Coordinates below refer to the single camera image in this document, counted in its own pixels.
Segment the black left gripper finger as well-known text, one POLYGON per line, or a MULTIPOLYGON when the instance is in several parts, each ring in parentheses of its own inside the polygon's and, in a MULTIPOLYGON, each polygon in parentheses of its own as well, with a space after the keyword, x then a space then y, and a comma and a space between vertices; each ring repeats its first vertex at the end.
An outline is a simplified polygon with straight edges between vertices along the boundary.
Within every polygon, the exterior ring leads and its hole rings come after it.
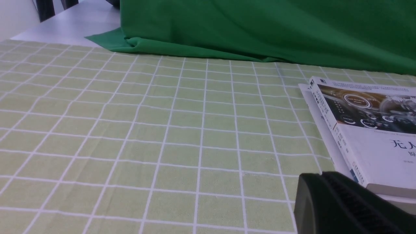
POLYGON ((414 234, 415 216, 339 172, 302 173, 294 208, 299 234, 414 234))

